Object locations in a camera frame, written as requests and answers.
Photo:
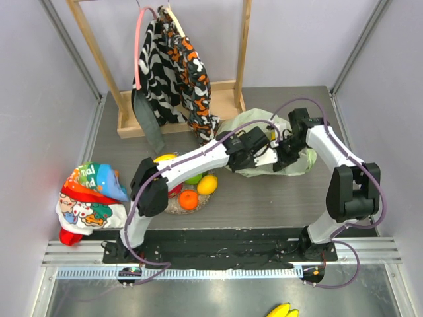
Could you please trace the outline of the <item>yellow fake lemon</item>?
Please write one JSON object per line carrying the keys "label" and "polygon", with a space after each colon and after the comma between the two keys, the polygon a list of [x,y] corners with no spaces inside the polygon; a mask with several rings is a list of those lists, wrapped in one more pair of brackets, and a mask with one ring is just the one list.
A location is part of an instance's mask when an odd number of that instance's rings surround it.
{"label": "yellow fake lemon", "polygon": [[214,193],[217,187],[218,187],[217,177],[214,175],[206,175],[198,182],[197,192],[200,195],[210,195]]}

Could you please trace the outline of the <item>red fake dragon fruit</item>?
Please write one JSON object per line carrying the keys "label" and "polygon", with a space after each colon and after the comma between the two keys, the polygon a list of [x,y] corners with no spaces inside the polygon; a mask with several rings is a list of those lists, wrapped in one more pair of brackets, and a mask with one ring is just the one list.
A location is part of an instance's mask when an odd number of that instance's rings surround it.
{"label": "red fake dragon fruit", "polygon": [[179,184],[179,185],[175,186],[173,189],[171,189],[168,192],[168,198],[172,199],[172,198],[176,197],[182,191],[182,189],[183,189],[183,184]]}

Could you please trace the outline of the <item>yellow fake banana bunch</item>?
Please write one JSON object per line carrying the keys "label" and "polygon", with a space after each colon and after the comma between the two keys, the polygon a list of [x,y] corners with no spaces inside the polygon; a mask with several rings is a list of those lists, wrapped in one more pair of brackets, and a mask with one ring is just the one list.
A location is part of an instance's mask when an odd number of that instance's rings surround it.
{"label": "yellow fake banana bunch", "polygon": [[166,161],[166,160],[171,160],[171,159],[175,159],[178,155],[176,153],[168,153],[168,154],[163,154],[160,155],[156,158],[153,159],[154,163],[158,163],[161,161]]}

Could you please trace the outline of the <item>green fake lime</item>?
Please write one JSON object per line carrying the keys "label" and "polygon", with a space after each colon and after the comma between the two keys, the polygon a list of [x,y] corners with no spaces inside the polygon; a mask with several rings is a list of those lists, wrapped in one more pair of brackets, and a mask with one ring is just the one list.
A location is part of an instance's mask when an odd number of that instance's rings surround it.
{"label": "green fake lime", "polygon": [[202,174],[193,176],[185,181],[186,184],[195,185],[202,179]]}

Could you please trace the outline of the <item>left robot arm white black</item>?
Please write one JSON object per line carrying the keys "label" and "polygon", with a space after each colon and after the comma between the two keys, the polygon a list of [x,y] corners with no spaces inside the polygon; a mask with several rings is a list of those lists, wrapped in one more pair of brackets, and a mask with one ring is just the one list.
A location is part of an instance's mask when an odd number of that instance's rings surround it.
{"label": "left robot arm white black", "polygon": [[104,241],[106,264],[135,262],[154,265],[141,257],[141,246],[152,218],[169,204],[168,192],[188,179],[209,170],[228,166],[233,172],[277,161],[274,150],[278,131],[270,137],[263,129],[245,126],[224,131],[196,150],[164,162],[141,161],[130,184],[130,211],[115,242]]}

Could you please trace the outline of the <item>orange fake orange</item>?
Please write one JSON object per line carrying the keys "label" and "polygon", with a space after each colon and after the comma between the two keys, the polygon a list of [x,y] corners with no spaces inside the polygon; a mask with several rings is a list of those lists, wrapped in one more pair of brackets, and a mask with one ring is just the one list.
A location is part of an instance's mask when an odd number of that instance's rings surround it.
{"label": "orange fake orange", "polygon": [[194,190],[184,190],[178,197],[179,205],[185,210],[193,210],[199,204],[199,195]]}

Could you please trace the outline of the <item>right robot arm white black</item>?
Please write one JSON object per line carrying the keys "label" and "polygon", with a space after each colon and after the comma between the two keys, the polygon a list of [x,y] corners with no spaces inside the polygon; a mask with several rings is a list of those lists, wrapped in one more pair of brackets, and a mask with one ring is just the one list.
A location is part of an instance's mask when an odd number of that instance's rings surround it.
{"label": "right robot arm white black", "polygon": [[329,248],[337,234],[379,211],[381,171],[377,164],[354,155],[323,118],[310,117],[306,108],[292,110],[288,118],[291,130],[279,140],[273,171],[297,162],[306,148],[315,150],[332,171],[325,212],[299,236],[299,255],[312,261]]}

